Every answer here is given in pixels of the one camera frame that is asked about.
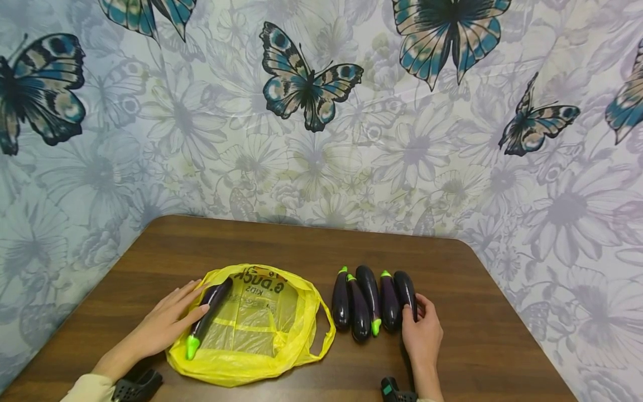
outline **floral wallpaper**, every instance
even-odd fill
[[[640,0],[5,0],[0,390],[155,217],[452,237],[643,400]]]

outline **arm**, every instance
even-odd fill
[[[210,308],[203,305],[184,318],[183,311],[201,294],[199,281],[190,281],[164,297],[138,326],[98,361],[90,374],[78,379],[61,402],[108,402],[114,384],[141,359],[164,351]]]
[[[437,370],[438,352],[444,332],[433,303],[420,294],[415,297],[418,303],[418,322],[413,320],[408,304],[402,311],[402,338],[411,360],[415,390],[420,399],[444,402]]]

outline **purple eggplant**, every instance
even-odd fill
[[[379,277],[379,290],[379,299],[382,302],[382,324],[388,332],[394,333],[400,328],[402,312],[400,302],[395,294],[393,277],[388,271],[382,272]]]
[[[377,292],[375,275],[373,275],[373,271],[371,271],[369,267],[360,265],[355,271],[355,277],[368,304],[371,332],[373,332],[373,337],[375,337],[379,335],[379,326],[382,325],[382,319],[379,314],[379,293]]]
[[[346,284],[348,268],[344,267],[337,274],[335,288],[332,290],[332,320],[338,331],[348,331],[350,328],[349,289]]]
[[[413,319],[417,322],[417,301],[415,299],[415,288],[411,277],[404,271],[397,271],[393,275],[395,279],[395,287],[397,288],[397,295],[402,307],[408,304],[413,311]]]
[[[352,334],[353,339],[358,343],[365,342],[370,336],[370,316],[368,314],[368,305],[362,295],[361,290],[355,277],[351,274],[346,276],[350,288],[350,315],[352,317]]]
[[[227,278],[220,285],[213,285],[205,289],[199,305],[209,304],[210,309],[199,321],[192,324],[190,334],[186,339],[186,357],[188,360],[194,359],[197,349],[201,346],[203,338],[205,338],[205,335],[208,333],[212,320],[217,315],[219,308],[223,305],[231,290],[232,278]]]

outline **brown table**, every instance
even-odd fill
[[[328,303],[342,265],[404,269],[416,291],[434,301],[444,328],[439,372],[447,401],[575,401],[460,241],[186,216],[152,222],[0,400],[59,401],[168,292],[207,271],[243,262],[299,274]],[[320,324],[320,332],[326,328]],[[408,386],[399,335],[386,333],[364,346],[338,334],[320,363],[233,389],[181,377],[162,355],[150,364],[165,380],[155,402],[380,401],[383,377],[395,376],[401,388]]]

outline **wrist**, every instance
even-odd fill
[[[109,378],[113,384],[123,378],[138,360],[134,351],[119,343],[100,358],[91,372]]]
[[[420,399],[443,402],[437,366],[434,363],[412,363],[415,391]]]

